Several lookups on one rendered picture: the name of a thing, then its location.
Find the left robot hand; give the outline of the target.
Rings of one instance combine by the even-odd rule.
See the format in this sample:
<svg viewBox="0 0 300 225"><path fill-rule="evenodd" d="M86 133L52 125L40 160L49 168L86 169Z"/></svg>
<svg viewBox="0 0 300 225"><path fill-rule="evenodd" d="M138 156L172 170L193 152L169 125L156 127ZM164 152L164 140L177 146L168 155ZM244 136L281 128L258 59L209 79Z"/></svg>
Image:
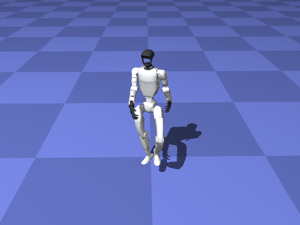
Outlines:
<svg viewBox="0 0 300 225"><path fill-rule="evenodd" d="M165 107L167 107L167 108L165 108L165 109L167 109L167 110L165 110L166 111L166 113L167 112L169 112L170 111L170 108L171 108L171 104L172 104L172 102L171 101L168 101L168 106L165 106Z"/></svg>

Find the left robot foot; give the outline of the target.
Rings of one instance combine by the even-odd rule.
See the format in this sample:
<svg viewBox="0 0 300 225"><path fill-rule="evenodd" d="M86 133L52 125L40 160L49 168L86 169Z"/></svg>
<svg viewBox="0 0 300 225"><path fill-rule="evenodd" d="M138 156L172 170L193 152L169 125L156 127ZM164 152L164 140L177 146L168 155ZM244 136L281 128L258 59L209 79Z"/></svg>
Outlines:
<svg viewBox="0 0 300 225"><path fill-rule="evenodd" d="M154 165L155 166L160 166L160 163L161 163L160 156L157 153L155 155L155 149L154 149L154 158L153 159L154 159Z"/></svg>

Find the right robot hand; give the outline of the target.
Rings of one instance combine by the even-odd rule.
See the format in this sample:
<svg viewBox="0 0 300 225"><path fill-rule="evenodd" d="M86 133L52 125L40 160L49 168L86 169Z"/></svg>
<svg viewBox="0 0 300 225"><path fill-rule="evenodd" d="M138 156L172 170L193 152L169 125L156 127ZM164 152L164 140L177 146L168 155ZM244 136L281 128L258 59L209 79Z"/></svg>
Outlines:
<svg viewBox="0 0 300 225"><path fill-rule="evenodd" d="M131 101L130 101L129 108L130 108L130 112L131 112L131 114L132 114L132 118L136 120L136 119L138 119L138 117L137 117L138 115L136 115L136 114L134 113L134 111L136 112L136 110L134 109L134 106L135 106L135 105L134 105L134 102L131 100Z"/></svg>

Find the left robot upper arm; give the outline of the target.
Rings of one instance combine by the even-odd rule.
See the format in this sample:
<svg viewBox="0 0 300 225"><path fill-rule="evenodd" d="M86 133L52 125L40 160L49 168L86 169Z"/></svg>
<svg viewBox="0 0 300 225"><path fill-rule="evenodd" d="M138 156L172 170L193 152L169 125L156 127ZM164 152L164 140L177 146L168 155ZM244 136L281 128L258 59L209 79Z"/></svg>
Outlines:
<svg viewBox="0 0 300 225"><path fill-rule="evenodd" d="M168 81L167 81L166 71L158 69L157 70L157 76L159 77L159 79L161 80L161 83L163 85L163 88L162 88L163 93L168 93L169 89L168 89Z"/></svg>

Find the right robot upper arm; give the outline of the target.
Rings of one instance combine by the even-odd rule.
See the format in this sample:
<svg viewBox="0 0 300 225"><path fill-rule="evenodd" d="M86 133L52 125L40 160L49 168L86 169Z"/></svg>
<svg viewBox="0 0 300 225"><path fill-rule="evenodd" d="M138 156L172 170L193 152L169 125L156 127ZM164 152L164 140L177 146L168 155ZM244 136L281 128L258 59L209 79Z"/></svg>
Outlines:
<svg viewBox="0 0 300 225"><path fill-rule="evenodd" d="M135 92L138 91L138 86L137 86L137 83L138 83L138 70L139 70L139 67L135 67L135 68L132 69L131 91L135 91Z"/></svg>

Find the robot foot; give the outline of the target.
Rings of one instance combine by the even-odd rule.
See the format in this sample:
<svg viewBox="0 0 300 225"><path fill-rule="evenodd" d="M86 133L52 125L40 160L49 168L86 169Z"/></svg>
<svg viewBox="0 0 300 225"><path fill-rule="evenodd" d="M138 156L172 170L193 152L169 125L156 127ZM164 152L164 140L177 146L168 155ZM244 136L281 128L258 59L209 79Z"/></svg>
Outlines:
<svg viewBox="0 0 300 225"><path fill-rule="evenodd" d="M154 158L153 159L154 159L154 165L155 166L160 166L160 163L161 163L160 156L157 153L155 155L155 149L154 149Z"/></svg>
<svg viewBox="0 0 300 225"><path fill-rule="evenodd" d="M145 159L141 162L141 164L145 165L147 164L152 158L154 157L154 155L151 153L151 156L146 156Z"/></svg>

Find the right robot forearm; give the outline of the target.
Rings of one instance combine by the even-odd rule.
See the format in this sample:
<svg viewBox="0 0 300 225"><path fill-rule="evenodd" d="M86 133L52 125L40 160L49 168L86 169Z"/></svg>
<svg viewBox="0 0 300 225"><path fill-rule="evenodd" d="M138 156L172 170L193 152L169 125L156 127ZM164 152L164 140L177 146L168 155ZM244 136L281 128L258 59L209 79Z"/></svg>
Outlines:
<svg viewBox="0 0 300 225"><path fill-rule="evenodd" d="M130 101L132 100L135 104L135 97L136 97L136 92L135 91L131 91L131 88L130 88L130 96L129 96L129 102L128 102L128 105L130 105Z"/></svg>

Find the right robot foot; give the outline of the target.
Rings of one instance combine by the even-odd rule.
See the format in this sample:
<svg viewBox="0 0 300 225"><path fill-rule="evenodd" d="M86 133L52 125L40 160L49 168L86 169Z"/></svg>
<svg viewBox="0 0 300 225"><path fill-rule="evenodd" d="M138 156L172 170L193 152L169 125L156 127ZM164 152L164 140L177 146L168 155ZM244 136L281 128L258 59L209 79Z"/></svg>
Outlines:
<svg viewBox="0 0 300 225"><path fill-rule="evenodd" d="M147 164L152 158L154 157L154 155L151 153L151 156L146 156L145 159L141 162L141 164L145 165Z"/></svg>

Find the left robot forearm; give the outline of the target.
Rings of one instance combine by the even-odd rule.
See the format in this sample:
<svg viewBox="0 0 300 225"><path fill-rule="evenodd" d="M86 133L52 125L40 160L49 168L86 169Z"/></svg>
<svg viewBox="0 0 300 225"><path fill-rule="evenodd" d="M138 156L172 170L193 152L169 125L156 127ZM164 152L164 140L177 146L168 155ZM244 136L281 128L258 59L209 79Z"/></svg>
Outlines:
<svg viewBox="0 0 300 225"><path fill-rule="evenodd" d="M169 89L169 92L168 92L168 93L164 93L164 94L165 94L165 98L166 98L167 103L168 103L168 101L171 101L171 102L172 102L171 93L170 93L170 88L168 87L168 89Z"/></svg>

